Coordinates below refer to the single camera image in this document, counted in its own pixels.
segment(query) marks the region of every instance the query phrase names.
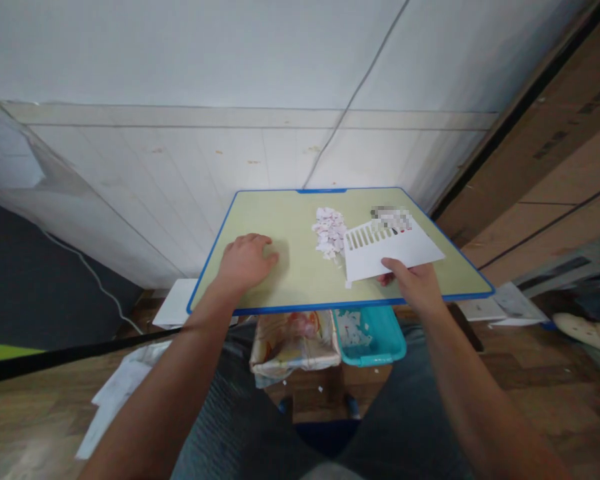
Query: cardboard box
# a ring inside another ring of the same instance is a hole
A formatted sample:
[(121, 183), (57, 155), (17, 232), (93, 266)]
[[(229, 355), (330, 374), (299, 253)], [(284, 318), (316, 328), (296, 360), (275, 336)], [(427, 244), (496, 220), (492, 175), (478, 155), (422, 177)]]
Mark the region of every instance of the cardboard box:
[(437, 223), (495, 285), (600, 236), (600, 22)]

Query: hand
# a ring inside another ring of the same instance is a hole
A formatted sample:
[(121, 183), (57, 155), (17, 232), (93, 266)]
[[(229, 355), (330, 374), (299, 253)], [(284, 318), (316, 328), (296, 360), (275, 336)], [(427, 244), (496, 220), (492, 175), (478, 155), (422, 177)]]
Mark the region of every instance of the hand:
[(263, 257), (263, 249), (268, 244), (271, 239), (257, 233), (236, 238), (225, 248), (215, 281), (240, 295), (258, 285), (278, 262), (277, 253)]
[(416, 313), (436, 314), (441, 310), (447, 310), (432, 264), (425, 263), (406, 268), (400, 260), (390, 258), (383, 258), (382, 264), (392, 273), (380, 275), (378, 277), (380, 284), (386, 287), (396, 278), (400, 293)]

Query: light green tabletop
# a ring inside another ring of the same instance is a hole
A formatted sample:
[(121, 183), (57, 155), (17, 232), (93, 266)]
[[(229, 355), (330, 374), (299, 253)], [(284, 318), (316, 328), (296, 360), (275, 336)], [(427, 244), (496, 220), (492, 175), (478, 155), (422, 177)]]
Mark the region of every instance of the light green tabletop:
[(340, 308), (346, 304), (361, 307), (404, 303), (395, 282), (381, 287), (376, 280), (367, 279), (353, 282), (352, 288), (347, 289), (344, 258), (338, 268), (315, 249), (317, 236), (311, 226), (316, 222), (318, 207), (342, 213), (346, 226), (353, 228), (371, 220), (371, 208), (378, 205), (406, 207), (445, 254), (443, 260), (434, 263), (445, 300), (485, 298), (493, 293), (492, 286), (400, 188), (328, 193), (241, 191), (229, 209), (189, 309), (194, 308), (215, 278), (226, 244), (251, 232), (270, 236), (273, 244), (267, 248), (279, 252), (280, 261), (267, 280), (242, 298), (236, 315)]

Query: cable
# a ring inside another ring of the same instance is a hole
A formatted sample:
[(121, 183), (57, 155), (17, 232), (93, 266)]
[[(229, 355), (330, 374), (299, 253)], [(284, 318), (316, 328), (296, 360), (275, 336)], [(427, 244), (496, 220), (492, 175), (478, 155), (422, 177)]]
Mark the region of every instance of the cable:
[(389, 27), (389, 30), (387, 31), (387, 34), (385, 35), (385, 38), (382, 40), (382, 43), (380, 44), (380, 48), (378, 48), (378, 51), (376, 52), (376, 54), (375, 54), (375, 56), (373, 58), (373, 61), (371, 62), (369, 68), (367, 69), (367, 72), (365, 73), (365, 76), (362, 77), (362, 80), (360, 80), (360, 83), (358, 84), (358, 86), (356, 87), (355, 91), (353, 92), (353, 95), (351, 96), (351, 98), (349, 100), (349, 103), (347, 104), (347, 106), (345, 107), (345, 109), (343, 110), (343, 112), (340, 114), (340, 118), (338, 118), (338, 122), (336, 122), (334, 129), (331, 131), (331, 135), (329, 136), (329, 139), (325, 143), (325, 146), (322, 147), (322, 150), (320, 150), (320, 152), (318, 152), (318, 155), (316, 155), (316, 158), (313, 161), (313, 166), (311, 167), (311, 171), (309, 172), (309, 176), (307, 177), (307, 180), (302, 185), (302, 190), (304, 190), (304, 189), (307, 188), (307, 184), (311, 180), (311, 177), (313, 176), (313, 172), (315, 172), (315, 168), (318, 166), (318, 162), (320, 162), (320, 158), (322, 158), (322, 154), (325, 152), (325, 150), (327, 149), (327, 147), (331, 143), (332, 138), (334, 137), (334, 135), (336, 134), (336, 132), (340, 128), (340, 124), (342, 123), (342, 120), (345, 118), (345, 115), (349, 111), (349, 108), (351, 108), (351, 104), (353, 103), (353, 100), (355, 100), (355, 96), (360, 91), (360, 88), (362, 88), (362, 85), (365, 84), (365, 82), (367, 80), (367, 77), (369, 76), (369, 74), (371, 73), (371, 70), (373, 70), (373, 67), (375, 66), (375, 62), (380, 57), (380, 54), (382, 53), (382, 50), (384, 50), (385, 45), (387, 44), (387, 40), (389, 40), (389, 37), (391, 36), (391, 32), (393, 31), (393, 28), (398, 23), (398, 20), (400, 20), (400, 17), (402, 17), (402, 13), (404, 12), (405, 8), (407, 8), (407, 5), (409, 4), (409, 2), (410, 2), (410, 0), (405, 0), (405, 2), (402, 4), (402, 7), (400, 8), (400, 11), (398, 12), (398, 14), (393, 19), (393, 23)]
[(93, 278), (95, 278), (96, 282), (98, 282), (98, 287), (100, 288), (102, 293), (104, 293), (106, 296), (108, 296), (109, 298), (111, 298), (111, 300), (113, 300), (115, 302), (116, 306), (118, 307), (118, 315), (120, 315), (120, 318), (122, 318), (122, 320), (128, 322), (128, 324), (130, 324), (134, 328), (134, 330), (136, 330), (136, 332), (138, 332), (140, 335), (144, 335), (145, 333), (142, 330), (140, 330), (140, 328), (134, 322), (132, 322), (130, 318), (124, 316), (124, 314), (122, 313), (122, 306), (120, 306), (120, 302), (118, 302), (118, 299), (116, 297), (114, 297), (112, 294), (110, 294), (108, 291), (105, 290), (105, 288), (102, 286), (102, 282), (100, 281), (100, 277), (98, 277), (98, 274), (87, 263), (84, 256), (82, 255), (82, 253), (78, 252), (78, 250), (72, 249), (71, 247), (68, 247), (68, 246), (58, 242), (58, 240), (56, 240), (55, 238), (50, 236), (50, 234), (46, 230), (44, 230), (44, 228), (42, 228), (40, 225), (36, 225), (36, 226), (40, 229), (40, 231), (42, 233), (45, 234), (46, 238), (48, 238), (49, 240), (54, 242), (59, 247), (64, 248), (64, 250), (74, 252), (78, 256), (78, 258), (80, 258), (80, 261), (85, 265), (87, 270), (89, 270), (91, 272), (91, 274), (93, 275)]

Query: leg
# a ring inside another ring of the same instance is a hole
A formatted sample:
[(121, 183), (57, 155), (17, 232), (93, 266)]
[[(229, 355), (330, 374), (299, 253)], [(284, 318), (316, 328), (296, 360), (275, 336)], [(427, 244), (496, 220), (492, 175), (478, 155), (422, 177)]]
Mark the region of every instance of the leg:
[(472, 478), (442, 406), (422, 328), (402, 326), (407, 355), (338, 458), (364, 478)]
[(324, 461), (267, 394), (255, 388), (249, 355), (255, 325), (227, 334), (209, 394), (172, 479), (300, 478)]

